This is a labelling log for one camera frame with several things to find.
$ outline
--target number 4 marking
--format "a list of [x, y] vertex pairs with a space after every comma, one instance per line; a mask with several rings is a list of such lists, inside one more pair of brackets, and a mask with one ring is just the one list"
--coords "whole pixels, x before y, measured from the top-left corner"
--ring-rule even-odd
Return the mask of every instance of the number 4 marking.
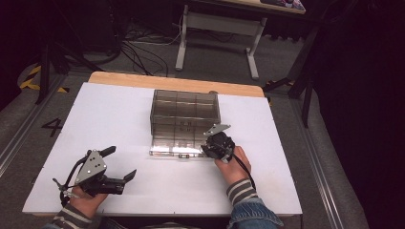
[[62, 129], [62, 127], [63, 127], [63, 126], [59, 126], [60, 122], [61, 122], [61, 120], [59, 118], [56, 118], [56, 119], [42, 125], [42, 128], [52, 129], [50, 137], [53, 137], [54, 134], [56, 133], [56, 130]]

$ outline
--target white board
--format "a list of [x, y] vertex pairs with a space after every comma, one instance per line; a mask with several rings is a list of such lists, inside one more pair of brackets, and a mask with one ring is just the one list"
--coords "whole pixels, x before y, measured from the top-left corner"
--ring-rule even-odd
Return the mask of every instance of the white board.
[[[227, 185], [211, 158], [149, 156], [153, 89], [84, 83], [40, 172], [23, 212], [60, 211], [55, 177], [64, 183], [88, 150], [117, 146], [106, 156], [107, 177], [137, 169], [122, 195], [110, 195], [98, 212], [106, 216], [226, 216]], [[219, 94], [225, 132], [252, 165], [259, 197], [278, 215], [302, 214], [286, 157], [265, 98]]]

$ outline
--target gray floor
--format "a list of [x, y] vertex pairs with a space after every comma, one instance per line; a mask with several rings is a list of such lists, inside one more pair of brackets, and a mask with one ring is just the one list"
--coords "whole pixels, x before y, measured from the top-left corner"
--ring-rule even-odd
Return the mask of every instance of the gray floor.
[[[295, 56], [303, 45], [302, 41], [296, 43], [290, 40], [270, 41], [267, 37], [263, 37], [255, 54], [260, 80], [253, 81], [250, 79], [245, 58], [245, 47], [250, 42], [251, 38], [241, 35], [235, 35], [227, 43], [215, 41], [203, 34], [192, 35], [188, 38], [182, 72], [177, 72], [174, 68], [179, 48], [177, 44], [168, 46], [137, 44], [137, 46], [163, 58], [169, 66], [170, 77], [263, 86], [270, 79], [278, 80], [287, 75]], [[146, 52], [139, 51], [139, 55], [157, 60]], [[159, 68], [154, 63], [146, 62], [146, 68], [150, 71]], [[20, 82], [25, 79], [32, 67], [28, 67], [21, 74]], [[123, 55], [100, 67], [110, 72], [130, 73], [132, 71], [132, 63]], [[43, 129], [41, 126], [57, 117], [62, 120], [63, 124], [81, 84], [86, 82], [89, 76], [90, 73], [87, 70], [79, 67], [73, 68], [63, 82], [63, 87], [70, 88], [70, 92], [53, 94], [44, 110], [32, 124], [27, 139], [12, 163], [0, 177], [1, 228], [40, 228], [50, 220], [48, 217], [35, 217], [21, 213], [34, 178], [39, 174], [57, 138], [57, 135], [50, 137], [52, 130]], [[293, 103], [286, 95], [287, 90], [288, 86], [283, 86], [270, 94], [271, 110], [304, 212], [304, 228], [334, 228], [330, 225], [320, 189], [310, 166], [309, 149], [300, 130], [300, 122], [294, 115]], [[24, 89], [23, 93], [0, 113], [1, 150], [7, 147], [30, 110], [35, 106], [33, 103], [37, 94], [36, 90]], [[316, 154], [320, 159], [344, 228], [367, 229], [368, 225], [362, 207], [346, 179], [330, 142], [319, 113], [316, 95], [311, 101], [309, 134], [313, 139]], [[283, 228], [301, 228], [300, 217], [283, 218], [283, 221], [285, 222]]]

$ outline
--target hand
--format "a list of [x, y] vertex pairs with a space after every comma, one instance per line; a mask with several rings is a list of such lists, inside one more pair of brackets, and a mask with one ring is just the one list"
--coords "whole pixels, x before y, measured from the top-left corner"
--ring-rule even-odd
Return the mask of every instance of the hand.
[[89, 219], [96, 214], [98, 206], [108, 196], [108, 194], [97, 194], [95, 197], [92, 197], [78, 186], [74, 187], [72, 192], [78, 195], [80, 198], [71, 198], [71, 205]]
[[[244, 163], [244, 165], [250, 172], [251, 166], [249, 160], [245, 155], [244, 149], [242, 149], [242, 147], [240, 146], [236, 146], [234, 155], [236, 155]], [[226, 182], [229, 185], [235, 183], [236, 181], [249, 177], [245, 170], [241, 167], [241, 165], [238, 164], [235, 158], [232, 158], [227, 164], [219, 159], [216, 159], [215, 164], [218, 166]]]

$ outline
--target table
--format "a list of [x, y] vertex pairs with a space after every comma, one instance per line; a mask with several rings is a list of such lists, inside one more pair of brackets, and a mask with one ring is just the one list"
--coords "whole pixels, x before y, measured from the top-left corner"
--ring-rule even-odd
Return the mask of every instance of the table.
[[[302, 214], [271, 111], [267, 100], [256, 94], [258, 87], [124, 73], [93, 73], [89, 83], [83, 84], [23, 212], [57, 213], [61, 206], [52, 178], [64, 181], [87, 150], [116, 145], [117, 151], [104, 158], [105, 174], [122, 178], [134, 169], [138, 172], [123, 195], [110, 195], [102, 203], [100, 214], [229, 216], [232, 206], [225, 195], [227, 185], [211, 158], [184, 161], [149, 156], [153, 88], [218, 91], [222, 122], [232, 125], [226, 133], [244, 146], [259, 196], [278, 215]], [[256, 93], [232, 95], [243, 90]]]
[[[294, 0], [292, 8], [285, 6], [263, 4], [260, 0], [217, 0], [217, 1], [196, 1], [204, 3], [230, 3], [240, 6], [249, 6], [255, 8], [261, 8], [265, 10], [282, 10], [293, 13], [305, 13], [305, 8], [299, 0]], [[274, 2], [279, 2], [280, 4], [285, 4], [283, 0], [274, 0]], [[208, 15], [204, 13], [196, 13], [190, 11], [188, 5], [184, 5], [184, 11], [182, 15], [182, 26], [181, 26], [181, 43], [179, 46], [178, 57], [176, 61], [176, 70], [181, 71], [184, 64], [185, 58], [185, 48], [186, 48], [186, 35], [187, 28], [195, 28], [201, 30], [211, 30], [211, 31], [223, 31], [242, 35], [248, 35], [253, 37], [253, 42], [249, 48], [245, 49], [247, 63], [250, 69], [250, 75], [252, 79], [258, 80], [259, 74], [257, 72], [256, 62], [254, 59], [254, 53], [256, 52], [257, 46], [259, 45], [262, 32], [265, 28], [267, 18], [263, 17], [261, 21], [249, 21], [236, 18], [222, 17], [217, 15]]]

